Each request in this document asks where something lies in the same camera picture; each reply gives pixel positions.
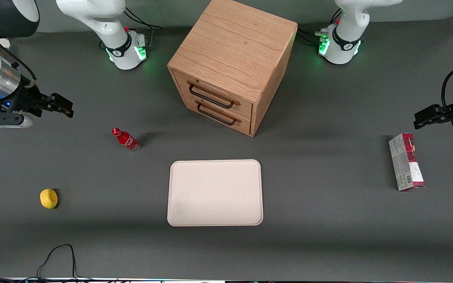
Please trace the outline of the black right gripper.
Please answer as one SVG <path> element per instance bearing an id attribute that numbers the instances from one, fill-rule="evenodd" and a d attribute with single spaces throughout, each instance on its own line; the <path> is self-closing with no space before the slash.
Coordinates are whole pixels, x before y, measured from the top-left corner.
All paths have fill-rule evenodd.
<path id="1" fill-rule="evenodd" d="M 27 113 L 38 118 L 43 111 L 58 112 L 68 118 L 73 118 L 73 103 L 58 93 L 51 96 L 44 95 L 39 91 L 38 86 L 26 88 L 19 85 L 16 91 L 0 99 L 0 114 Z"/>

